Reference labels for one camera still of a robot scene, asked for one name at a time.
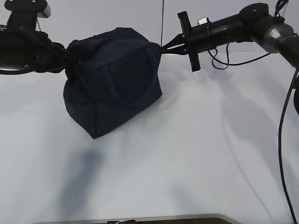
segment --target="white surface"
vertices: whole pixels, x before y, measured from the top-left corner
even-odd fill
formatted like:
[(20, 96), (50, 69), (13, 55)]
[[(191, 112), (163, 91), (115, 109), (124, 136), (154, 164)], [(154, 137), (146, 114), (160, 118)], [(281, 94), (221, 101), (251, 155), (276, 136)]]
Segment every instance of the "white surface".
[[(67, 2), (85, 13), (64, 10)], [(157, 33), (159, 41), (158, 3), (131, 0), (108, 20), (112, 1), (99, 2), (93, 2), (95, 10), (79, 1), (50, 1), (51, 26), (45, 20), (42, 29), (68, 44), (127, 21), (152, 41)], [(144, 20), (134, 21), (136, 8), (144, 9), (138, 12)], [(72, 16), (62, 20), (66, 15)], [(233, 53), (231, 62), (258, 55)], [(212, 69), (206, 54), (201, 63), (203, 69), (191, 73), (188, 57), (164, 56), (159, 72), (163, 97), (98, 140), (68, 116), (64, 74), (0, 76), (0, 223), (222, 214), (243, 224), (290, 224), (277, 130), (293, 69), (279, 55), (227, 71)], [(298, 132), (299, 116), (291, 102), (283, 153), (297, 214)]]
[[(192, 26), (197, 26), (198, 19), (208, 17), (217, 21), (238, 14), (247, 5), (264, 2), (269, 5), (271, 15), (274, 15), (277, 0), (165, 0), (164, 38), (163, 43), (171, 41), (177, 34), (182, 33), (178, 13), (187, 11)], [(286, 23), (299, 32), (298, 25), (299, 1), (290, 0), (285, 13)], [(264, 52), (256, 43), (234, 43), (230, 45), (231, 52)]]

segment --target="navy blue bag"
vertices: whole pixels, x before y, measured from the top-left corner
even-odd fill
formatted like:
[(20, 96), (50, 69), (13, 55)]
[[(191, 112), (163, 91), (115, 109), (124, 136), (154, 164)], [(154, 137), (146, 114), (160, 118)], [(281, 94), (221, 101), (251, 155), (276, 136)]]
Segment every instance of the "navy blue bag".
[(65, 106), (94, 139), (123, 125), (162, 95), (157, 75), (161, 48), (131, 28), (73, 41), (67, 50), (81, 63), (65, 70)]

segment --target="black cable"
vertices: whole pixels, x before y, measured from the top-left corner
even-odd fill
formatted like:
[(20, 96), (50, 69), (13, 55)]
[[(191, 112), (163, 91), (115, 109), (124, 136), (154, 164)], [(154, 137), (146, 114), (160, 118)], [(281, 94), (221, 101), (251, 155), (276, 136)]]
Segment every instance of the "black cable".
[(216, 59), (216, 56), (218, 55), (218, 49), (215, 49), (215, 50), (216, 50), (216, 53), (215, 53), (214, 57), (212, 57), (212, 58), (213, 58), (213, 59), (212, 59), (212, 65), (213, 65), (214, 68), (216, 68), (216, 69), (218, 69), (218, 70), (225, 70), (225, 69), (227, 69), (227, 68), (229, 67), (229, 51), (228, 51), (228, 46), (229, 46), (229, 43), (228, 43), (227, 46), (226, 46), (226, 56), (227, 56), (227, 59), (228, 59), (228, 62), (227, 62), (227, 64), (226, 64), (226, 67), (225, 67), (225, 68), (219, 68), (219, 67), (217, 67), (217, 66), (214, 64), (214, 60)]
[(290, 86), (290, 89), (288, 91), (288, 94), (287, 94), (287, 97), (285, 100), (285, 105), (283, 107), (283, 111), (281, 114), (281, 119), (280, 119), (280, 123), (279, 123), (279, 131), (278, 131), (278, 159), (279, 159), (280, 177), (281, 177), (281, 182), (282, 182), (282, 186), (284, 188), (285, 197), (288, 202), (294, 224), (298, 224), (298, 223), (297, 223), (295, 212), (294, 212), (294, 209), (293, 209), (293, 206), (292, 206), (292, 203), (291, 203), (291, 200), (290, 200), (287, 188), (286, 188), (286, 184), (285, 184), (284, 167), (283, 167), (282, 153), (281, 153), (281, 136), (282, 136), (282, 128), (283, 128), (283, 123), (284, 123), (284, 119), (285, 119), (286, 109), (288, 107), (288, 104), (289, 104), (289, 101), (291, 98), (291, 94), (292, 94), (292, 90), (293, 90), (294, 84), (296, 82), (298, 73), (299, 73), (299, 69), (296, 70), (293, 80), (292, 80), (292, 83), (291, 83), (291, 86)]
[[(226, 48), (226, 54), (227, 54), (228, 61), (229, 61), (228, 45), (227, 45), (227, 48)], [(212, 57), (212, 59), (213, 59), (213, 60), (212, 60), (212, 65), (213, 65), (213, 67), (215, 67), (216, 69), (219, 69), (219, 68), (217, 68), (217, 67), (214, 65), (214, 60), (217, 61), (217, 62), (219, 62), (220, 64), (223, 64), (223, 65), (226, 65), (226, 66), (240, 66), (240, 65), (244, 65), (244, 64), (249, 64), (249, 63), (255, 62), (255, 61), (257, 61), (257, 60), (260, 60), (260, 59), (262, 59), (262, 58), (264, 58), (264, 57), (270, 55), (270, 53), (267, 53), (267, 54), (265, 54), (265, 55), (263, 55), (263, 56), (261, 56), (261, 57), (255, 58), (255, 59), (250, 60), (250, 61), (247, 61), (247, 62), (242, 62), (242, 63), (237, 63), (237, 64), (230, 64), (230, 63), (224, 63), (224, 62), (218, 60), (218, 59), (216, 58), (216, 56), (217, 56), (217, 54), (218, 54), (218, 49), (214, 49), (214, 50), (216, 50), (216, 54), (215, 54), (214, 56), (213, 56), (213, 54), (211, 53), (210, 50), (208, 50), (208, 53), (209, 53), (209, 55)]]
[(280, 11), (289, 3), (289, 0), (278, 0), (276, 7), (275, 7), (275, 17), (280, 17)]

